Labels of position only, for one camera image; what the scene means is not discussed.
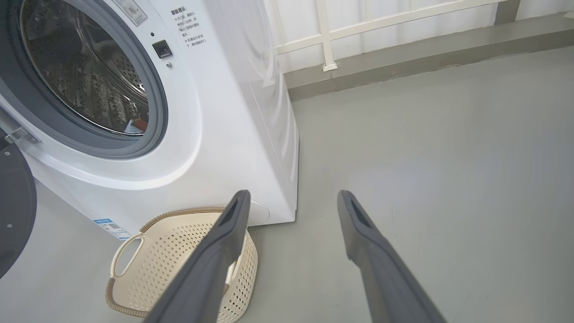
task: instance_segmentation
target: gray floor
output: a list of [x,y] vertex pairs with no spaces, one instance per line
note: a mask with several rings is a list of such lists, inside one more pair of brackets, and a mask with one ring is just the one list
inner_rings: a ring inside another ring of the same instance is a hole
[[42,184],[30,240],[0,279],[0,322],[131,323],[110,309],[104,291],[121,241]]
[[[351,190],[449,323],[574,316],[574,47],[299,101],[297,221],[251,228],[241,322],[369,322],[335,199]],[[120,241],[44,186],[2,322],[138,322],[103,290]]]

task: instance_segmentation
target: baseboard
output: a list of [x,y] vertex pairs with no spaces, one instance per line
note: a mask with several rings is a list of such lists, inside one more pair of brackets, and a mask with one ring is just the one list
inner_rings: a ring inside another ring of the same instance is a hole
[[425,39],[285,74],[292,101],[413,74],[574,45],[574,20],[564,13]]

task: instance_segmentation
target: stainless steel drum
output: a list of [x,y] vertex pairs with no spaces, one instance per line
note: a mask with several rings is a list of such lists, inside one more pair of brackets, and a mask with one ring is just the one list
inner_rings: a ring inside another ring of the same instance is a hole
[[20,24],[36,72],[68,108],[114,133],[144,133],[149,119],[144,86],[103,28],[62,0],[24,1]]

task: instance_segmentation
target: basket handle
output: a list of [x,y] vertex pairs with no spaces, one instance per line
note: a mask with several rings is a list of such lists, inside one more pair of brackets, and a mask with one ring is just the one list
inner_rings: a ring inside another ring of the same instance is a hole
[[[111,267],[110,267],[110,275],[112,278],[114,279],[118,279],[121,276],[123,276],[123,274],[126,273],[127,269],[130,267],[131,262],[134,261],[135,256],[138,254],[139,250],[142,248],[142,246],[144,245],[144,235],[145,233],[138,233],[135,236],[131,236],[129,239],[127,239],[126,241],[124,241],[122,243],[121,246],[119,246],[118,250],[115,252],[114,258],[111,261]],[[124,249],[126,249],[127,245],[129,245],[132,241],[134,241],[135,239],[141,239],[141,243],[139,244],[137,250],[135,251],[134,255],[131,257],[130,261],[127,263],[126,268],[124,268],[123,272],[119,275],[116,274],[116,267],[118,266],[118,260],[119,257],[122,255]]]

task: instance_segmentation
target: plastic laundry basket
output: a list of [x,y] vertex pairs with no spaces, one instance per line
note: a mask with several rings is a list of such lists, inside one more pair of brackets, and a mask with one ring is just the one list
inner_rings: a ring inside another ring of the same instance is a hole
[[[223,210],[223,207],[200,207],[169,212],[144,225],[114,256],[106,288],[107,304],[116,311],[146,317]],[[135,239],[141,239],[141,243],[124,272],[117,275],[118,259]],[[235,322],[243,315],[256,273],[257,250],[246,232],[241,255],[227,274],[218,323]]]

